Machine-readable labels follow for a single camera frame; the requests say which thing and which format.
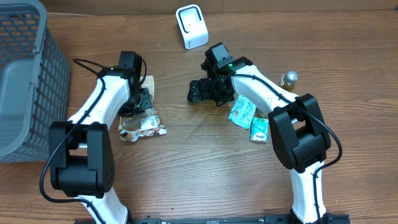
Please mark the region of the brown Pantree snack pouch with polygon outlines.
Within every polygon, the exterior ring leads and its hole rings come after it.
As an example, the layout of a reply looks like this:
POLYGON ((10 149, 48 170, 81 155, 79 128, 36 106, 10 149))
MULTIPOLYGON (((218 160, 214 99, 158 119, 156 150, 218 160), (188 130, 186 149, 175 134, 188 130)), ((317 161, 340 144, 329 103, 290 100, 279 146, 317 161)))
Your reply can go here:
POLYGON ((153 106, 155 97, 154 77, 152 75, 147 76, 146 80, 141 85, 141 88, 149 89, 152 108, 130 118, 120 117, 118 131, 119 136, 123 141, 135 142, 139 138, 167 134, 165 125, 159 118, 157 110, 153 106))

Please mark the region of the small teal white packet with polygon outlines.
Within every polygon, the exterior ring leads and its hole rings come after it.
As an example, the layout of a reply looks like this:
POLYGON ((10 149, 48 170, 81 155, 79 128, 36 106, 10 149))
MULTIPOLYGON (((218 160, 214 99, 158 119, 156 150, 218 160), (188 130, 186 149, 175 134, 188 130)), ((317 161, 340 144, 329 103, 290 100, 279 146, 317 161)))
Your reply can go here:
POLYGON ((254 117, 251 125, 250 140, 255 142, 267 142, 269 138, 269 120, 254 117))

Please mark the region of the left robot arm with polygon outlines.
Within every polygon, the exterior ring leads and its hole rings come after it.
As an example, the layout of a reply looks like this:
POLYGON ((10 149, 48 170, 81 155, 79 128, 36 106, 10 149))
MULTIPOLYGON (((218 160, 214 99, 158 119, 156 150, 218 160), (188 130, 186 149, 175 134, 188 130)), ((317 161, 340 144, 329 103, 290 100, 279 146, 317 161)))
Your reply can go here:
POLYGON ((81 110, 68 121, 55 121, 49 130, 49 160, 44 172, 67 196, 80 202, 94 223, 131 223, 130 211, 119 201, 113 182, 115 163, 109 128, 117 115, 131 117, 150 105, 141 88, 141 68, 122 64, 104 67, 81 110))

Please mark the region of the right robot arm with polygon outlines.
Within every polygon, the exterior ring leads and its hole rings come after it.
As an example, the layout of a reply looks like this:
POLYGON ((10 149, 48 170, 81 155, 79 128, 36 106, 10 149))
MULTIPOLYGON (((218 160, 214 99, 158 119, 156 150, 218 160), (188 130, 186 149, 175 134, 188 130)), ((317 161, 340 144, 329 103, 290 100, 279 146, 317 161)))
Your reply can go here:
POLYGON ((193 80, 187 100, 198 103, 230 101, 235 93, 246 97, 267 115, 272 146, 290 171, 294 202, 290 219, 299 223, 326 223, 322 171, 333 133, 325 124, 314 96, 298 96, 266 78, 246 57, 207 57, 201 65, 206 78, 193 80))

